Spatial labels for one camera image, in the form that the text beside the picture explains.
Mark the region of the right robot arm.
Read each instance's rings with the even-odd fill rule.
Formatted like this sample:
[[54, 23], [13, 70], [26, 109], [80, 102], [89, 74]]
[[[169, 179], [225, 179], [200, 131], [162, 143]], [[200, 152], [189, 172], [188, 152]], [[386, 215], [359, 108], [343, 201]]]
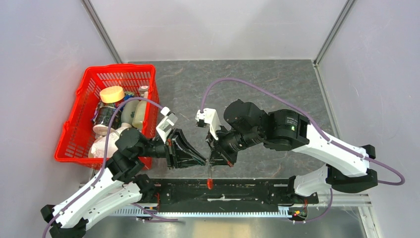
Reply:
[[288, 180], [286, 197], [298, 203], [315, 192], [334, 189], [343, 193], [359, 193], [378, 185], [377, 172], [369, 167], [375, 148], [334, 143], [336, 138], [317, 131], [310, 120], [293, 110], [265, 112], [251, 102], [237, 100], [224, 111], [221, 125], [217, 111], [205, 108], [196, 114], [198, 126], [209, 126], [206, 141], [211, 149], [213, 165], [233, 166], [239, 151], [262, 144], [275, 151], [293, 151], [323, 162], [318, 170]]

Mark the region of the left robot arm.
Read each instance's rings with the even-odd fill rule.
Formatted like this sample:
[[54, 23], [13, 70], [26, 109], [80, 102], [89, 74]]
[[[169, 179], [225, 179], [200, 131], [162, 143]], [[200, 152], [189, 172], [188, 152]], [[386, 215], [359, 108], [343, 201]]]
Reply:
[[210, 157], [206, 158], [178, 128], [153, 139], [147, 139], [134, 128], [123, 130], [116, 141], [117, 150], [88, 183], [62, 203], [41, 209], [47, 222], [44, 234], [53, 238], [81, 238], [116, 210], [141, 200], [151, 202], [156, 194], [155, 185], [147, 175], [140, 174], [144, 167], [141, 157], [165, 158], [171, 168], [233, 166], [235, 158], [221, 147], [221, 141], [219, 133], [208, 135]]

